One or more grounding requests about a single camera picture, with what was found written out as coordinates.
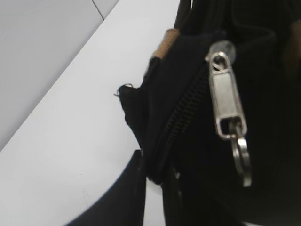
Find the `zipper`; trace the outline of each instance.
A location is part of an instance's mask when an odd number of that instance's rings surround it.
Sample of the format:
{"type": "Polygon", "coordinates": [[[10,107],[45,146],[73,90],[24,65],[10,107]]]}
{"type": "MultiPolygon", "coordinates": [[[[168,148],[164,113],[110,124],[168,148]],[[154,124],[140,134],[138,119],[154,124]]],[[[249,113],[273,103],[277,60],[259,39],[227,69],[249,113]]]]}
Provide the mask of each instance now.
{"type": "Polygon", "coordinates": [[[205,57],[208,64],[203,61],[200,72],[181,95],[158,142],[156,150],[159,156],[154,169],[155,176],[150,177],[155,183],[162,182],[160,172],[164,169],[174,141],[190,125],[210,87],[217,134],[221,139],[231,141],[235,167],[242,178],[243,186],[251,185],[251,166],[244,139],[247,125],[231,67],[235,56],[235,47],[229,41],[218,41],[211,45],[205,57]],[[223,131],[222,121],[227,121],[228,133],[223,131]]]}
{"type": "Polygon", "coordinates": [[[161,139],[158,142],[156,153],[159,153],[159,156],[157,157],[157,161],[155,161],[155,176],[150,177],[156,184],[160,184],[162,182],[161,171],[165,166],[165,162],[169,156],[170,149],[172,148],[174,141],[179,137],[179,135],[186,131],[197,109],[201,106],[209,92],[208,66],[205,60],[200,68],[200,71],[193,78],[188,88],[181,95],[177,105],[174,107],[174,110],[169,116],[163,129],[161,139]]]}

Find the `metal ring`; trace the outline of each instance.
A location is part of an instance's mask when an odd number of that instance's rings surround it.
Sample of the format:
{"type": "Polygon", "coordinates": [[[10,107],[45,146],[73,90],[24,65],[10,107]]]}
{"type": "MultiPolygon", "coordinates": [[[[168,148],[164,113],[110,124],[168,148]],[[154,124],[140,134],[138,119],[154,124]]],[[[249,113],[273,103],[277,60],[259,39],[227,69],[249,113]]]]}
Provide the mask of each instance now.
{"type": "Polygon", "coordinates": [[[252,184],[252,173],[246,140],[243,137],[232,139],[231,146],[235,167],[238,174],[243,180],[243,186],[249,187],[252,184]]]}

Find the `metal zipper pull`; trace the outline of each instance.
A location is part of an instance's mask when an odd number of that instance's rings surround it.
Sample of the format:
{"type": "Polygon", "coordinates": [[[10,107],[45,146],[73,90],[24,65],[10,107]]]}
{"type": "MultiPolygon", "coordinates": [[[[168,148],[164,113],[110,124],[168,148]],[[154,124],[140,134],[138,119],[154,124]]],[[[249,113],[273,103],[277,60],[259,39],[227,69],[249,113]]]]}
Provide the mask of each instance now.
{"type": "Polygon", "coordinates": [[[210,47],[205,60],[208,62],[209,86],[217,134],[221,139],[231,141],[237,172],[242,177],[244,186],[250,186],[251,166],[244,138],[247,124],[231,67],[235,57],[235,46],[224,40],[210,47]]]}

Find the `gray surface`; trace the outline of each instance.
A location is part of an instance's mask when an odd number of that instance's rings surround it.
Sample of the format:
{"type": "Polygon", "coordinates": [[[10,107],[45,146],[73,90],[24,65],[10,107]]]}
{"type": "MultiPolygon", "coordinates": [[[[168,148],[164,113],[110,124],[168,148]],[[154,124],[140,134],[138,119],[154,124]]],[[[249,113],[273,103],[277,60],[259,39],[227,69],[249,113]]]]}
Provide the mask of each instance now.
{"type": "Polygon", "coordinates": [[[90,0],[0,0],[0,150],[101,22],[90,0]]]}
{"type": "Polygon", "coordinates": [[[106,18],[119,0],[94,0],[102,16],[106,18]]]}

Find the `black fabric bag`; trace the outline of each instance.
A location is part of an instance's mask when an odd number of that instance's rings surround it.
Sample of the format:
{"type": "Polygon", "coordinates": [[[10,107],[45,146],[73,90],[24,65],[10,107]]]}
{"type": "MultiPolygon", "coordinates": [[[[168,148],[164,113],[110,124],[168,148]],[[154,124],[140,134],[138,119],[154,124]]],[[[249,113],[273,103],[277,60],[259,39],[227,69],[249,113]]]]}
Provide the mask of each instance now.
{"type": "Polygon", "coordinates": [[[177,35],[168,39],[166,33],[168,41],[151,58],[142,85],[119,89],[141,152],[107,194],[70,225],[141,226],[146,177],[162,187],[167,226],[301,225],[301,2],[190,4],[180,1],[172,31],[177,35]],[[211,67],[205,60],[223,41],[235,46],[230,72],[248,126],[241,136],[238,121],[234,128],[240,132],[232,136],[236,118],[222,124],[230,141],[217,133],[210,81],[225,62],[219,57],[211,67]],[[250,159],[252,174],[248,161],[233,158],[234,139],[247,142],[249,156],[240,158],[250,159]]]}

